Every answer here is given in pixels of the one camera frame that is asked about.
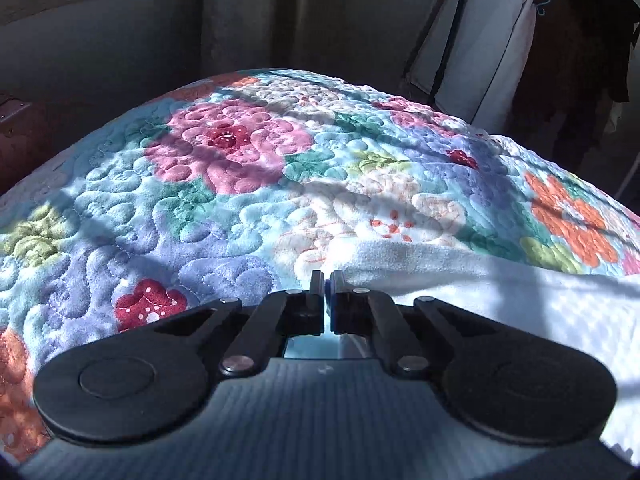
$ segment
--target floral quilt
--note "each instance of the floral quilt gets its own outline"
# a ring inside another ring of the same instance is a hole
[[[293,70],[133,109],[0,198],[0,450],[47,441],[39,368],[221,296],[299,288],[335,237],[640,273],[640,219],[506,137]]]

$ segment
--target hanging white cloth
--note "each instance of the hanging white cloth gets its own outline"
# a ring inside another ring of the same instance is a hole
[[[409,79],[430,92],[458,0],[444,0]],[[467,0],[436,105],[491,134],[502,134],[529,56],[533,0]]]

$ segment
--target white cloth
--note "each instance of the white cloth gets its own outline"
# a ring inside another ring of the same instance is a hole
[[[430,92],[458,0],[445,0],[410,81]],[[504,131],[529,57],[536,22],[533,0],[467,0],[436,104],[491,134]]]
[[[618,384],[602,439],[640,462],[640,276],[575,276],[430,244],[357,238],[334,239],[322,270],[327,278],[343,270],[351,284],[401,304],[434,296],[599,359]],[[319,356],[328,356],[337,337],[316,341]]]

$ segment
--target ribbed gray surface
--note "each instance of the ribbed gray surface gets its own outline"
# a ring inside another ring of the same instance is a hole
[[[257,377],[222,383],[200,416],[172,434],[125,449],[55,440],[20,472],[26,480],[622,480],[629,473],[597,442],[587,447],[540,462],[542,451],[478,435],[450,418],[427,384],[396,380],[376,360],[272,359]]]

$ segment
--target red flower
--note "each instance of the red flower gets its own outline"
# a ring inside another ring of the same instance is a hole
[[[478,163],[476,162],[476,160],[472,156],[467,155],[462,150],[447,150],[447,155],[449,155],[449,158],[452,162],[455,162],[460,166],[467,166],[469,168],[472,168],[473,170],[478,169]]]
[[[156,280],[142,280],[116,302],[115,315],[120,322],[118,332],[153,323],[187,308],[187,299],[178,290],[167,291]]]

